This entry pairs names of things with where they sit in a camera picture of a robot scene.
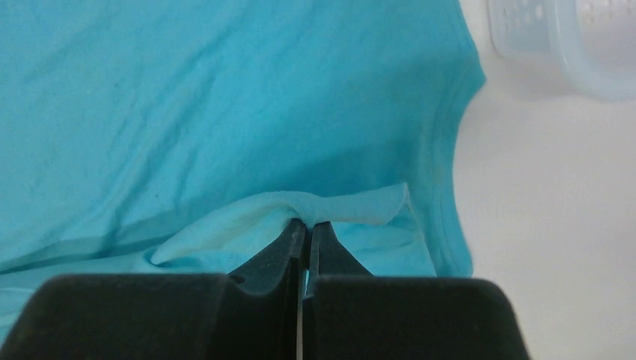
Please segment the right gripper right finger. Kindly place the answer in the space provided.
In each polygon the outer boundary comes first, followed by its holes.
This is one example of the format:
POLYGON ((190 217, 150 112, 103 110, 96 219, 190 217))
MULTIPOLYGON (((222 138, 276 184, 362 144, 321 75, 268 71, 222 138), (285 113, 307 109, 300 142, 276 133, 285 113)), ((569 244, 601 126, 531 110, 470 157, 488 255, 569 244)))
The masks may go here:
POLYGON ((515 312, 494 283, 378 277, 329 222, 311 235, 305 359, 528 359, 515 312))

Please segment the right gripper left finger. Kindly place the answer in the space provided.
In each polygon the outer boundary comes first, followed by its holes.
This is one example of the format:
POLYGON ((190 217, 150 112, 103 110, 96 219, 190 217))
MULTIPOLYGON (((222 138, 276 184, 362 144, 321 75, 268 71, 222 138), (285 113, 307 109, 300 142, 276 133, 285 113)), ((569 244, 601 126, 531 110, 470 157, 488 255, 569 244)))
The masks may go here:
POLYGON ((30 298, 3 359, 294 359, 306 229, 229 274, 68 274, 30 298))

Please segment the turquoise t-shirt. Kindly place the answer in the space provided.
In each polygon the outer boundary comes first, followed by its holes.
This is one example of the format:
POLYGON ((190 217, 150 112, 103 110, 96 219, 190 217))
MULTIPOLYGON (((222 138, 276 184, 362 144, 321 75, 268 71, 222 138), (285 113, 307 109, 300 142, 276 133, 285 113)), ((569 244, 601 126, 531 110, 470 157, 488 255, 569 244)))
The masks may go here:
POLYGON ((457 1, 3 1, 1 335, 64 273, 230 272, 299 218, 469 277, 457 1))

